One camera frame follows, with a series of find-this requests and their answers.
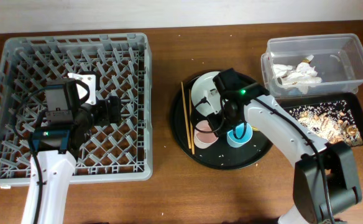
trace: white plate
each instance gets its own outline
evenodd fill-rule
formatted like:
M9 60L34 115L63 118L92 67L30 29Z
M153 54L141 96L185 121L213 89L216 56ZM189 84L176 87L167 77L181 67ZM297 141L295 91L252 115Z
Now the white plate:
M219 113L220 107L220 94L213 83L213 77L219 72L208 72L200 76L191 89L191 100L193 105L197 105L202 98L206 97L209 103L200 104L196 110L203 116L207 116L211 113Z

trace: small bowl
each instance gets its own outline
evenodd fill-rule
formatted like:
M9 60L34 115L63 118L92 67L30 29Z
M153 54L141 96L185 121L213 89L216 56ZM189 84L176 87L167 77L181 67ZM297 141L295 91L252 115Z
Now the small bowl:
M202 131L212 131L207 120L200 121L196 125L196 128ZM207 147L210 147L218 139L219 138L216 137L213 133L206 134L194 130L194 144L200 149L206 149Z
M240 124L237 126L236 128L236 135L237 137L242 136L244 132L244 123ZM249 142L249 140L252 138L252 127L250 126L250 124L246 124L246 132L245 135L242 139L236 139L234 137L233 131L230 130L227 132L227 143L231 146L231 147L241 147L243 146L245 143Z

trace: blue cup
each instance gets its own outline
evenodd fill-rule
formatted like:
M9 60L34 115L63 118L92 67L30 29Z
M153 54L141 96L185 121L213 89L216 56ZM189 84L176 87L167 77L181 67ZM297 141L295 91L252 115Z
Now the blue cup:
M244 133L244 123L242 123L236 127L236 136L238 138L240 138L243 133ZM227 132L227 143L231 147L235 147L235 148L241 147L245 143L249 142L249 140L252 138L252 133L253 133L252 127L247 123L246 132L245 132L244 137L242 139L236 139L234 137L233 130L230 130Z

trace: crumpled paper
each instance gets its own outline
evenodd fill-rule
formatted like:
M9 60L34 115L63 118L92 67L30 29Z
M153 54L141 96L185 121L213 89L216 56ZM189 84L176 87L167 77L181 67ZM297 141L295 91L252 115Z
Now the crumpled paper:
M272 67L274 77L281 79L281 83L285 88L297 87L303 94L306 94L310 84L323 81L320 77L317 77L315 67L310 66L313 58L313 55L307 56L296 68L291 65L275 64Z

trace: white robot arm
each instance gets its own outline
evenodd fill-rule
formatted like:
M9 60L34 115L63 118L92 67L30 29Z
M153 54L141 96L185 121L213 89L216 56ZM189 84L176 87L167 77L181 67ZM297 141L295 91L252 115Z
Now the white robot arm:
M310 133L297 120L292 118L285 110L283 110L275 101L273 96L262 95L258 97L266 105L276 108L277 111L288 119L293 121L303 132L310 136L313 144L322 151L326 149L327 140L318 137L316 134ZM255 100L252 100L244 107L244 116L247 122L258 128L266 137L284 154L294 167L295 163L301 160L301 156L307 154L313 155L313 150L306 145L300 133L288 124L284 119L273 114L263 105ZM278 224L308 224L308 222L300 215L296 206L293 206L288 213L281 216Z
M320 223L326 219L335 223L333 211L341 212L362 199L351 148L344 142L330 145L290 116L265 88L240 76L231 68L213 78L222 109L221 117L207 116L213 132L219 136L247 122L273 142L295 168L295 205L278 219L278 224Z
M76 160L70 152L59 154L56 150L39 152L38 161L42 170L42 202L39 209L39 224L63 223L68 185L75 171ZM31 180L22 224L34 222L39 195L37 166L31 159Z

